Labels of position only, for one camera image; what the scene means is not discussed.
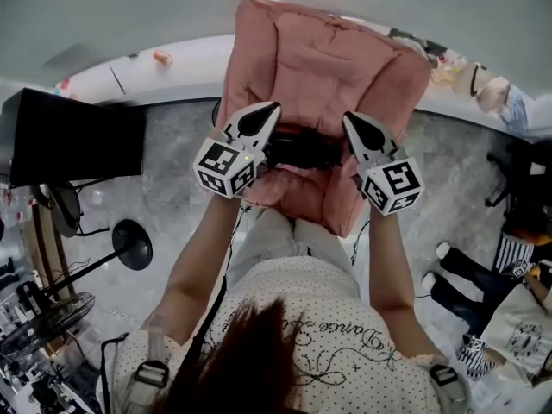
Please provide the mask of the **pink cushioned chair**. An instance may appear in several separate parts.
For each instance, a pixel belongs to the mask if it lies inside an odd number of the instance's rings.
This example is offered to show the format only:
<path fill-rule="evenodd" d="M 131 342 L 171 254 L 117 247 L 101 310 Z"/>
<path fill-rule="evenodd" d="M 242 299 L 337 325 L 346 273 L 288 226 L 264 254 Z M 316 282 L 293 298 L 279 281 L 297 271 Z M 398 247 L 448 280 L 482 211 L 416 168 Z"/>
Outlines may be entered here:
<path fill-rule="evenodd" d="M 400 140 L 430 74 L 428 60 L 371 28 L 319 9 L 243 0 L 216 127 L 250 104 L 275 101 L 283 130 L 313 129 L 344 145 L 343 114 L 357 111 Z M 328 170 L 278 165 L 243 197 L 345 237 L 363 207 L 355 172 L 353 155 L 343 149 L 340 165 Z"/>

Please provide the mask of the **black office chair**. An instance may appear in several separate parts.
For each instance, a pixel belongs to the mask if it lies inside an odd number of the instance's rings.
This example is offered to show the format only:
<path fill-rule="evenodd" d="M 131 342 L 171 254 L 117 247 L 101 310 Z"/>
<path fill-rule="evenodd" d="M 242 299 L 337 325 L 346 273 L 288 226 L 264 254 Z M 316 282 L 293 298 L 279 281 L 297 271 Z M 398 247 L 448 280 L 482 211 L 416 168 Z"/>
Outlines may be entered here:
<path fill-rule="evenodd" d="M 496 198 L 486 198 L 485 206 L 493 208 L 506 200 L 507 228 L 552 237 L 552 139 L 515 141 L 505 151 L 508 161 L 486 155 L 502 173 L 505 187 Z"/>

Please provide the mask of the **cream tote bag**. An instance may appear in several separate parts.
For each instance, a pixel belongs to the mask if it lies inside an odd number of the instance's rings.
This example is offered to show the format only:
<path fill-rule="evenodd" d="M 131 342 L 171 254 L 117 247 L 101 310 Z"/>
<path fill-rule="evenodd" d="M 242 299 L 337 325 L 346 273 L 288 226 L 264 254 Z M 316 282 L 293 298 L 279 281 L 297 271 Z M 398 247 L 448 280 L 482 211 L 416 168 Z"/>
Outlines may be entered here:
<path fill-rule="evenodd" d="M 552 380 L 552 290 L 517 285 L 480 335 L 504 380 L 535 387 Z"/>

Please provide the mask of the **person's right forearm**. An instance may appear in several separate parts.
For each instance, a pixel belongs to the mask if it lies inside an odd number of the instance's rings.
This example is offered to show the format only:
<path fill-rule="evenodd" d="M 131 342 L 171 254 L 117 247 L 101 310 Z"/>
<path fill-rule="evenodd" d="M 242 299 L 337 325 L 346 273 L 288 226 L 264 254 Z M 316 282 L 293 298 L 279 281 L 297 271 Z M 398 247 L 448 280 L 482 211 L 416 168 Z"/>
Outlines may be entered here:
<path fill-rule="evenodd" d="M 386 324 L 412 312 L 414 285 L 395 215 L 371 209 L 369 224 L 369 302 Z"/>

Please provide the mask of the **black bag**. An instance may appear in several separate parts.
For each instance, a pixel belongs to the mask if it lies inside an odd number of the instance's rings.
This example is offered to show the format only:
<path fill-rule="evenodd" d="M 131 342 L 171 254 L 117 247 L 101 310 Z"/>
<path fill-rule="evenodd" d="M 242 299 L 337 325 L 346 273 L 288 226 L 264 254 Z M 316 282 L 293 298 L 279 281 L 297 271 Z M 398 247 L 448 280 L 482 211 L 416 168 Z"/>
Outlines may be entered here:
<path fill-rule="evenodd" d="M 277 130 L 269 138 L 264 154 L 270 168 L 288 165 L 299 169 L 328 170 L 342 165 L 340 143 L 314 129 Z"/>

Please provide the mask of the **person's left forearm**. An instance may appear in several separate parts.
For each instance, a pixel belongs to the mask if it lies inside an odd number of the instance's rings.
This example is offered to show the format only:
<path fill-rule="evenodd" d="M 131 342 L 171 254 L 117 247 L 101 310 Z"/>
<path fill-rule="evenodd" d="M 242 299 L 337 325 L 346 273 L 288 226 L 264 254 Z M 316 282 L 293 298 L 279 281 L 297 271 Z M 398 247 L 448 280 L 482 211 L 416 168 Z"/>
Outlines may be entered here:
<path fill-rule="evenodd" d="M 166 290 L 204 312 L 222 269 L 241 200 L 213 196 L 169 275 Z"/>

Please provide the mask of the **black standing fan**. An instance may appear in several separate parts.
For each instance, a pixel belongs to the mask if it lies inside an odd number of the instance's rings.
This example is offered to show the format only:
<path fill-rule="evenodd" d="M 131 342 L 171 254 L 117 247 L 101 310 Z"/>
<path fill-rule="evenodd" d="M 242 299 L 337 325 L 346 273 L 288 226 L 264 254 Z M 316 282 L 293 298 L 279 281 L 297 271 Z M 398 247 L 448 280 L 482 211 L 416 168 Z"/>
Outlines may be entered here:
<path fill-rule="evenodd" d="M 146 230 L 137 222 L 124 219 L 113 228 L 111 243 L 114 251 L 102 259 L 69 274 L 66 278 L 46 288 L 27 281 L 19 286 L 28 299 L 34 316 L 11 331 L 0 341 L 0 358 L 20 361 L 35 353 L 51 341 L 64 335 L 83 319 L 95 304 L 88 292 L 80 292 L 59 301 L 52 297 L 75 281 L 83 278 L 103 264 L 118 259 L 132 271 L 147 268 L 153 259 L 153 245 Z"/>

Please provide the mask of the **blue cloth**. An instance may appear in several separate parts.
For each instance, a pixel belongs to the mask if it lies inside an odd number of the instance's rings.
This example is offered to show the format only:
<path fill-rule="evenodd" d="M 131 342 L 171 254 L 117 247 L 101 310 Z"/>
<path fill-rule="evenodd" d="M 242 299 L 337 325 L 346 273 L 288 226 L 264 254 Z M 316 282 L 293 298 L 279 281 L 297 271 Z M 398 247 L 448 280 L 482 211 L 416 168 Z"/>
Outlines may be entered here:
<path fill-rule="evenodd" d="M 509 86 L 505 105 L 500 111 L 499 117 L 505 126 L 516 135 L 522 135 L 527 130 L 525 95 L 515 85 Z"/>

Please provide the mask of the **black monitor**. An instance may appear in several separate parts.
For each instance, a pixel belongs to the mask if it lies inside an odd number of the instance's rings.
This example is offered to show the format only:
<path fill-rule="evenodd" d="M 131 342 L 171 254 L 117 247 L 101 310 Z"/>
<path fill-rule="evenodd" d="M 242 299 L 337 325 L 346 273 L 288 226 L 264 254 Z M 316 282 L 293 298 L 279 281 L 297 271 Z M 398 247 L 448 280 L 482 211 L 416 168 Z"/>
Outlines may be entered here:
<path fill-rule="evenodd" d="M 0 110 L 0 180 L 11 187 L 142 174 L 146 120 L 24 88 Z"/>

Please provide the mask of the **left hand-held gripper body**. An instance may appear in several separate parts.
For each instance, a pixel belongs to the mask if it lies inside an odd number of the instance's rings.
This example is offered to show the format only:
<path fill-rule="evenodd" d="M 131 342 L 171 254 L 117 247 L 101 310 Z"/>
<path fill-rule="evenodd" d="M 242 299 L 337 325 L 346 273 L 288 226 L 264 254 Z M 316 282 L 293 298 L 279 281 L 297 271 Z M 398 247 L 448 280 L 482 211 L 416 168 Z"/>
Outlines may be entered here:
<path fill-rule="evenodd" d="M 201 186 L 234 198 L 258 178 L 258 167 L 264 160 L 264 148 L 248 149 L 220 130 L 204 140 L 192 167 Z"/>

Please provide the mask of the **white dotted shirt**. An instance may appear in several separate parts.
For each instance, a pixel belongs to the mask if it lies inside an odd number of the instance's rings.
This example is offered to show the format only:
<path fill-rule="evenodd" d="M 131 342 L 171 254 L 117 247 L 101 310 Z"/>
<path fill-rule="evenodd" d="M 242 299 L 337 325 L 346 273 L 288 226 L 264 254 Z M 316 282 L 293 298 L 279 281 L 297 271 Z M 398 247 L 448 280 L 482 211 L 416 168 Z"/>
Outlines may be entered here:
<path fill-rule="evenodd" d="M 461 376 L 395 339 L 351 276 L 264 260 L 204 312 L 165 290 L 116 360 L 115 414 L 467 414 Z"/>

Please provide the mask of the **beige handbag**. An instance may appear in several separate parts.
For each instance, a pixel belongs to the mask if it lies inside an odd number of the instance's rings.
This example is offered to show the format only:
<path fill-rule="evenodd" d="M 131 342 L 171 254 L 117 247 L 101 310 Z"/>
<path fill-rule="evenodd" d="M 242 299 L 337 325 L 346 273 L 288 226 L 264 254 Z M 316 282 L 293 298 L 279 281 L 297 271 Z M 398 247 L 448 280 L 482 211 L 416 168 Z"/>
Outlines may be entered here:
<path fill-rule="evenodd" d="M 489 113 L 505 107 L 510 92 L 510 82 L 495 76 L 479 63 L 474 64 L 469 79 L 469 95 L 475 98 L 480 109 Z"/>

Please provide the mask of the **gray trousers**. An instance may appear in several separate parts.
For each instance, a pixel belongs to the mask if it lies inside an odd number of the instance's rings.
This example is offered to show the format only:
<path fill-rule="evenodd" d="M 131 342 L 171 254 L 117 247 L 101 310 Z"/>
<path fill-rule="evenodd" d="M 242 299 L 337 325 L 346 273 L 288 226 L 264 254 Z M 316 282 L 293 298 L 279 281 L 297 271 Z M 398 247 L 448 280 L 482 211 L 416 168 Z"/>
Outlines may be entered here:
<path fill-rule="evenodd" d="M 227 270 L 228 285 L 237 284 L 264 260 L 297 256 L 314 257 L 354 276 L 352 263 L 336 235 L 319 224 L 291 220 L 274 209 L 264 209 L 233 256 Z"/>

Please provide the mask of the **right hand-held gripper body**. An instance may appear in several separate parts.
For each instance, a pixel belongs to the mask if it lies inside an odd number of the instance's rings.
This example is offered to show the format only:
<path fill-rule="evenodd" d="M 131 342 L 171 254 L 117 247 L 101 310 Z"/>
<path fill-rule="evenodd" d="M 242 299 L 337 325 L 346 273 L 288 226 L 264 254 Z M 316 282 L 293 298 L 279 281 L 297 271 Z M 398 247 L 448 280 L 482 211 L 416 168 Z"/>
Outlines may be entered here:
<path fill-rule="evenodd" d="M 411 208 L 425 190 L 416 160 L 401 147 L 376 162 L 359 164 L 357 175 L 362 196 L 383 216 Z"/>

